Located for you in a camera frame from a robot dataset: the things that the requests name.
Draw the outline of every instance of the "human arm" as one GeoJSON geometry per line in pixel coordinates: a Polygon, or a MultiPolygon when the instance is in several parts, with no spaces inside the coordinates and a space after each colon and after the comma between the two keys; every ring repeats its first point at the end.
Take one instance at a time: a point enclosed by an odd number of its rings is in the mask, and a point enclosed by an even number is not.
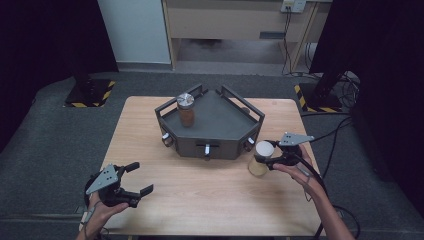
{"type": "Polygon", "coordinates": [[[90,198],[88,210],[94,209],[93,215],[81,228],[76,240],[93,240],[102,230],[107,221],[115,214],[128,208],[128,203],[120,203],[113,207],[108,207],[100,201],[98,192],[94,192],[90,198]]]}
{"type": "MultiPolygon", "coordinates": [[[[311,163],[311,158],[306,152],[305,147],[303,145],[299,145],[299,147],[302,150],[302,158],[308,163],[311,163]]],[[[304,188],[305,192],[311,196],[328,239],[354,239],[347,226],[333,208],[324,188],[314,177],[312,177],[312,174],[310,174],[311,177],[308,177],[296,166],[286,166],[278,163],[274,164],[273,168],[289,174],[304,188]]]]}

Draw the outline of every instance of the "metal bracket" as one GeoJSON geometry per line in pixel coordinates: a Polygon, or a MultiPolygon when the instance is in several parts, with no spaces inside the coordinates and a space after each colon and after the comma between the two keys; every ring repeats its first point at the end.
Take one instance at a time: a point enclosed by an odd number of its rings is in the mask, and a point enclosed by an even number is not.
{"type": "Polygon", "coordinates": [[[285,132],[281,141],[278,143],[279,146],[296,146],[304,142],[314,140],[313,136],[300,135],[295,133],[285,132]]]}
{"type": "Polygon", "coordinates": [[[93,184],[87,189],[85,194],[89,195],[93,192],[96,192],[102,188],[110,186],[118,182],[118,175],[116,175],[115,167],[112,164],[109,164],[103,169],[100,175],[94,180],[93,184]]]}

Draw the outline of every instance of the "gray carpet floor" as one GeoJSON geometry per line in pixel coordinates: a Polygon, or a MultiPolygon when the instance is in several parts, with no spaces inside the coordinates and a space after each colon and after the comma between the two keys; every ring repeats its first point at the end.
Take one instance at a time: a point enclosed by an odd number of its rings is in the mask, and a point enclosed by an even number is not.
{"type": "MultiPolygon", "coordinates": [[[[74,85],[72,78],[46,86],[0,154],[0,239],[76,236],[80,217],[75,210],[84,205],[84,185],[99,170],[129,96],[176,96],[202,83],[210,90],[226,84],[246,98],[297,100],[294,85],[315,81],[306,77],[148,72],[103,73],[95,78],[116,81],[103,107],[63,107],[74,85]],[[40,219],[35,214],[50,214],[50,218],[40,219]]],[[[302,119],[307,133],[320,137],[346,117],[326,114],[302,119]]],[[[321,171],[332,144],[333,135],[312,143],[321,171]]],[[[332,202],[355,214],[361,224],[359,239],[424,239],[424,220],[396,183],[383,182],[374,173],[352,124],[337,135],[325,183],[332,202]]],[[[354,229],[348,216],[346,223],[354,229]]]]}

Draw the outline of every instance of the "stand base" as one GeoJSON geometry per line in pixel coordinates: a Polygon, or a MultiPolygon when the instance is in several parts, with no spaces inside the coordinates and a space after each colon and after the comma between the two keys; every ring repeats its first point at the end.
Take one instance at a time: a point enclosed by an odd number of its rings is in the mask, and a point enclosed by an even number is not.
{"type": "Polygon", "coordinates": [[[110,92],[115,85],[115,82],[109,79],[92,79],[91,81],[94,84],[95,94],[93,96],[90,96],[89,98],[84,96],[78,87],[78,84],[75,84],[65,100],[64,107],[103,106],[106,103],[106,100],[108,99],[110,92]]]}
{"type": "Polygon", "coordinates": [[[305,112],[342,112],[342,104],[334,94],[329,94],[322,102],[314,102],[311,96],[316,84],[300,83],[294,87],[302,110],[305,112]]]}

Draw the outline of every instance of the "white wall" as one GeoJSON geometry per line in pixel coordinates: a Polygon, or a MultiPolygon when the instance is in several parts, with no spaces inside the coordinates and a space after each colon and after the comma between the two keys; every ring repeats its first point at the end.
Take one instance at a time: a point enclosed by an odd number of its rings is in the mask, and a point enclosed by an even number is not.
{"type": "Polygon", "coordinates": [[[161,0],[98,3],[118,63],[171,63],[161,0]]]}

